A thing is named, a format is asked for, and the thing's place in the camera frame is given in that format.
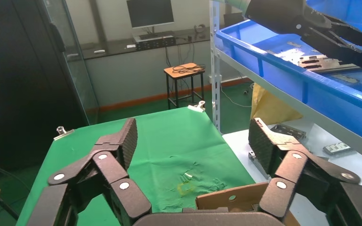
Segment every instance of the green tablecloth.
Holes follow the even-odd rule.
[[[195,207],[198,195],[254,183],[205,113],[180,108],[136,119],[138,145],[128,173],[153,212],[180,212]],[[17,225],[26,225],[52,173],[87,155],[100,136],[118,132],[124,122],[76,129],[53,142]],[[119,224],[100,195],[79,214],[78,225]]]

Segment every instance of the plastic bag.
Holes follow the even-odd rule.
[[[303,116],[276,96],[255,83],[250,118],[261,118],[267,125],[300,119]]]

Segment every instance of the glass door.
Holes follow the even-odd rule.
[[[66,1],[44,0],[44,3],[50,21],[57,27],[66,48],[63,54],[89,124],[96,124],[99,106]]]

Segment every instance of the cardboard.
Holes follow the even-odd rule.
[[[200,195],[196,198],[198,210],[215,210],[219,207],[228,207],[229,212],[254,211],[262,198],[267,182],[242,187],[230,188],[227,190]],[[284,224],[286,226],[300,226],[296,218],[288,211]]]

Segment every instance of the orange baseboard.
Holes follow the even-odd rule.
[[[223,87],[235,86],[235,85],[249,82],[249,81],[251,81],[251,80],[248,78],[245,78],[245,79],[240,79],[240,80],[235,80],[235,81],[224,82],[224,83],[222,83],[222,86]],[[212,85],[206,85],[203,87],[204,91],[208,91],[211,89],[212,89]],[[194,88],[194,91],[197,93],[201,92],[201,90],[202,90],[201,87]],[[179,96],[184,96],[184,95],[187,95],[188,93],[189,93],[188,89],[178,91]],[[167,93],[163,93],[163,94],[159,94],[159,95],[155,95],[155,96],[151,96],[151,97],[145,97],[145,98],[141,98],[141,99],[136,99],[136,100],[130,100],[130,101],[126,101],[126,102],[121,102],[121,103],[117,103],[114,105],[102,106],[99,108],[99,110],[101,112],[106,112],[106,111],[112,111],[112,110],[116,110],[116,109],[120,109],[120,108],[137,106],[137,105],[149,103],[152,101],[165,100],[165,99],[167,99]]]

